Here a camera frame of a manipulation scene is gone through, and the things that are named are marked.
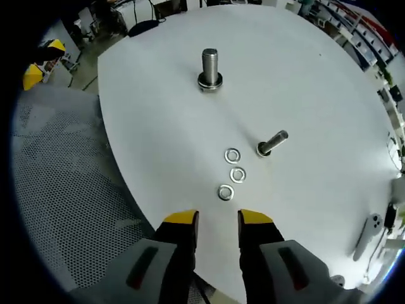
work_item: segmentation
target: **white round table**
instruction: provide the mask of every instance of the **white round table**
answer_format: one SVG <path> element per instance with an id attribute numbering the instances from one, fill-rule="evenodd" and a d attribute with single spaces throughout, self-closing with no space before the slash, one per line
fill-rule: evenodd
<path id="1" fill-rule="evenodd" d="M 201 52 L 217 48 L 223 86 L 202 93 Z M 397 175 L 388 115 L 368 79 L 315 26 L 283 9 L 216 6 L 167 18 L 99 58 L 103 119 L 116 162 L 157 228 L 173 212 L 200 211 L 196 272 L 240 302 L 237 210 L 270 216 L 357 286 L 377 243 L 351 252 L 366 217 L 382 216 Z M 270 157 L 256 145 L 285 129 Z M 228 148 L 246 180 L 234 184 Z M 222 201 L 220 184 L 235 189 Z"/>

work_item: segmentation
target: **white controller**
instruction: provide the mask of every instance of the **white controller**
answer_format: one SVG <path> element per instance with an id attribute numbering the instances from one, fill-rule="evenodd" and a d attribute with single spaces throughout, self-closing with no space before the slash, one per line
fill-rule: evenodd
<path id="1" fill-rule="evenodd" d="M 371 214 L 364 225 L 363 231 L 360 235 L 356 250 L 353 254 L 353 260 L 357 261 L 365 251 L 367 244 L 371 241 L 373 236 L 376 236 L 383 227 L 383 220 L 379 214 Z"/>
<path id="2" fill-rule="evenodd" d="M 332 280 L 332 282 L 338 284 L 340 287 L 344 287 L 344 277 L 342 275 L 334 275 L 333 277 L 330 278 Z"/>

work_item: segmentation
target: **standing bolt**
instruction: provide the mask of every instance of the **standing bolt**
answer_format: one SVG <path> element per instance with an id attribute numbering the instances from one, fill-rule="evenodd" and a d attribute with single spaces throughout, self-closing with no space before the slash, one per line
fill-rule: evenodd
<path id="1" fill-rule="evenodd" d="M 268 142 L 260 142 L 256 147 L 256 151 L 258 152 L 259 156 L 269 156 L 271 151 L 276 148 L 279 144 L 282 144 L 287 138 L 289 138 L 289 134 L 287 131 L 281 130 L 279 133 L 274 135 Z"/>
<path id="2" fill-rule="evenodd" d="M 205 91 L 215 91 L 222 85 L 222 75 L 218 73 L 218 51 L 205 49 L 202 51 L 202 73 L 198 76 L 198 84 Z"/>

